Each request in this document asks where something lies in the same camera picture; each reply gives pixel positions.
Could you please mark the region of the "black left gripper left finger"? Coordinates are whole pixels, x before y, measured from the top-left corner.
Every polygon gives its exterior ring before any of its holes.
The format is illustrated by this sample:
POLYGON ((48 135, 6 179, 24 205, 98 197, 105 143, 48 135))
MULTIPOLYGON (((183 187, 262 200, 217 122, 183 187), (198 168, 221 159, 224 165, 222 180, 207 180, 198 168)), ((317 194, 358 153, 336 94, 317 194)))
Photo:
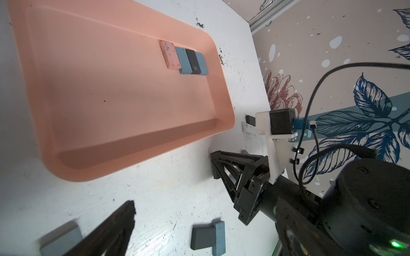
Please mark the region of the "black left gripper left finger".
POLYGON ((67 256, 123 256, 135 227, 135 203, 126 201, 67 256))

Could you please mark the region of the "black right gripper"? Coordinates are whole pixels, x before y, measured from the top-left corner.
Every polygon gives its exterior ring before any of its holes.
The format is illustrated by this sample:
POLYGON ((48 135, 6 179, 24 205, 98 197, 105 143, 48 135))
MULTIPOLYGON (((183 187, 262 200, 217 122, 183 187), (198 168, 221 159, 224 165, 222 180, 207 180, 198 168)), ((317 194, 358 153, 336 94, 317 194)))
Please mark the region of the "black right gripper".
POLYGON ((210 159, 213 178, 222 179, 244 225, 248 226, 259 212, 277 222, 278 197, 269 183, 267 156, 219 150, 211 153, 210 159), (253 174, 251 165, 255 166, 253 174))

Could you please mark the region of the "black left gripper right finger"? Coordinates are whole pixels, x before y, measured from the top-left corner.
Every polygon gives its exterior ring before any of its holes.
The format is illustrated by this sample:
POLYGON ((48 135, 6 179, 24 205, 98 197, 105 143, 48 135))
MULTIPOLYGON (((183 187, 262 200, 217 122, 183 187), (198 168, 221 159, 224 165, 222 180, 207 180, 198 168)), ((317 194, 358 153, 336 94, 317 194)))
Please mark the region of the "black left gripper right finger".
POLYGON ((277 202, 277 232, 284 256, 344 256, 346 252, 285 200, 277 202))

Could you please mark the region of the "pink eraser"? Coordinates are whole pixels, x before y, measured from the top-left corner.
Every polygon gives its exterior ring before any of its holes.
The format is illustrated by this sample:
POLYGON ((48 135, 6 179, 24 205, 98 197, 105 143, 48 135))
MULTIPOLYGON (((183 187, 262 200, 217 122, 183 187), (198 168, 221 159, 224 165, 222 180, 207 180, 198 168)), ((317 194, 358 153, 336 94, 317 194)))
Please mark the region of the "pink eraser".
POLYGON ((180 70, 181 64, 174 44, 168 41, 160 41, 160 48, 167 68, 170 70, 180 70))

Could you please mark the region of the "pink plastic storage tray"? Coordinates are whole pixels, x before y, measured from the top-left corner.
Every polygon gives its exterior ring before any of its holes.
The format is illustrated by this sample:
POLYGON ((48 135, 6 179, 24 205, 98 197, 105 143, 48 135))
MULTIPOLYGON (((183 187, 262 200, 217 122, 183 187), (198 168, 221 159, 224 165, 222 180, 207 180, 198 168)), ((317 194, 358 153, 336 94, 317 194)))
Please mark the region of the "pink plastic storage tray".
POLYGON ((45 167, 90 181, 227 131, 235 116, 204 31, 134 1, 7 1, 45 167), (202 53, 207 76, 160 48, 202 53))

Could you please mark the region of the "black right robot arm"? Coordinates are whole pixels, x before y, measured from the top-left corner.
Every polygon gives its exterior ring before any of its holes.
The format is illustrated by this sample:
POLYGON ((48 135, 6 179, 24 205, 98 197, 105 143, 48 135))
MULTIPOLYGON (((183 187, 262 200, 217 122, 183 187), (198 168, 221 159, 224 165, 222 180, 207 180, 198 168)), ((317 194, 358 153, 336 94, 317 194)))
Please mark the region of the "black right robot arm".
POLYGON ((402 166, 352 161, 319 197, 283 176, 270 183, 266 156, 216 151, 210 158, 243 224, 258 213, 275 222, 283 256, 410 253, 410 172, 402 166))

